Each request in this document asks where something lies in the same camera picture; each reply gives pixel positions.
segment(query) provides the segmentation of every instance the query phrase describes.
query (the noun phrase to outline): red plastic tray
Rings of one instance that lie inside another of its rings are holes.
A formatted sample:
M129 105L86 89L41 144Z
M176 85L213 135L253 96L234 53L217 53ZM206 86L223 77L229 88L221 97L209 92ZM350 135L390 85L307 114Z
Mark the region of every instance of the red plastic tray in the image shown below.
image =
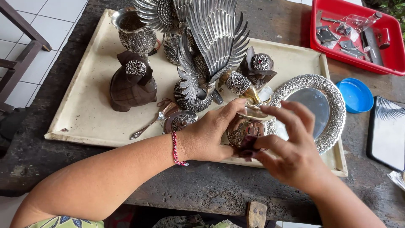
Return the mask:
M322 10L322 17L333 18L336 20L342 19L349 14L355 14L363 17L369 17L376 11L366 7L358 6L356 4L346 2L343 0L313 0L312 2L312 18L311 18L311 48L317 51L324 52L327 57L333 58L353 66L375 72L378 74L393 74L397 76L405 75L405 49L402 40L402 32L399 22L392 16L382 14L383 17L379 19L372 28L388 28L390 33L390 47L384 50L380 50L381 57L384 66L373 64L347 54L337 51L340 49L340 45L337 44L333 49L329 49L320 45L316 41L316 13L318 10ZM326 22L321 20L323 26L332 25L332 22ZM342 37L340 41L349 40L346 37ZM355 42L361 47L360 37Z

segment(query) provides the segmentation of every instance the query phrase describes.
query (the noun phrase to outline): wooden handle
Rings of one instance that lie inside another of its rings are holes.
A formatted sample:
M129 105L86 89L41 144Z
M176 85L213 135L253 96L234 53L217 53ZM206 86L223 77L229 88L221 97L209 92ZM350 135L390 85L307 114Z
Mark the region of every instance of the wooden handle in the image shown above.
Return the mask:
M247 227L264 228L266 224L267 206L259 202L249 202L247 205Z

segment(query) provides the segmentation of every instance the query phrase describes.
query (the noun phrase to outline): beige tray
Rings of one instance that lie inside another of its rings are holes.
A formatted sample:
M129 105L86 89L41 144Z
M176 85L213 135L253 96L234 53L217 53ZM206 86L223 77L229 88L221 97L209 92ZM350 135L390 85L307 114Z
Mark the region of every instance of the beige tray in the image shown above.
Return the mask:
M106 9L100 18L48 133L45 134L46 139L119 147L135 142L136 140L129 140L130 135L156 117L159 110L157 103L134 107L128 112L115 112L110 107L109 82L121 66L116 55L125 51L119 41L117 29L111 24L110 16L114 12ZM158 32L157 35L161 40L162 33ZM320 74L329 79L324 54L303 47L257 39L250 39L249 46L253 46L256 53L268 53L274 59L274 70L278 74L268 83L273 89L277 89L294 76L306 73ZM149 59L158 84L158 101L164 97L173 99L173 88L179 80L176 66L166 59L163 48ZM221 94L224 104L236 98L236 95L227 89ZM213 102L207 110L198 113L198 116L202 117L207 111L218 107L219 105ZM162 123L157 122L137 140L160 135L162 131ZM227 142L226 137L223 137L223 143ZM341 140L323 154L322 158L337 176L347 176ZM258 161L245 162L240 158L223 162L262 167Z

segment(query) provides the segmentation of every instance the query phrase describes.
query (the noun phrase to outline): small glass bottle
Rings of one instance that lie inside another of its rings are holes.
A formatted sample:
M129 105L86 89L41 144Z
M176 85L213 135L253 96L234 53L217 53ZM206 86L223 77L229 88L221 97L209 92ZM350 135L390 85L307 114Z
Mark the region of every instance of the small glass bottle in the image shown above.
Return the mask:
M348 23L352 28L354 28L357 33L361 33L368 27L372 26L381 17L382 14L380 12L375 12L370 17L361 17L354 14L350 14L346 18L346 23Z

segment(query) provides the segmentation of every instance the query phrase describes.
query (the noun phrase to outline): silver cup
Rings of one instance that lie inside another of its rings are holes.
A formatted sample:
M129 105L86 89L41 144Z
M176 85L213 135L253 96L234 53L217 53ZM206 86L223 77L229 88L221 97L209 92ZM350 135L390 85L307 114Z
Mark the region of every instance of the silver cup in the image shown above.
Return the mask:
M238 112L226 129L229 142L238 148L247 135L266 136L267 121L272 118L253 106L245 105L245 110L245 113Z
M111 23L118 29L122 45L131 52L138 53L148 61L148 53L156 44L156 32L140 21L134 7L120 9L111 16Z

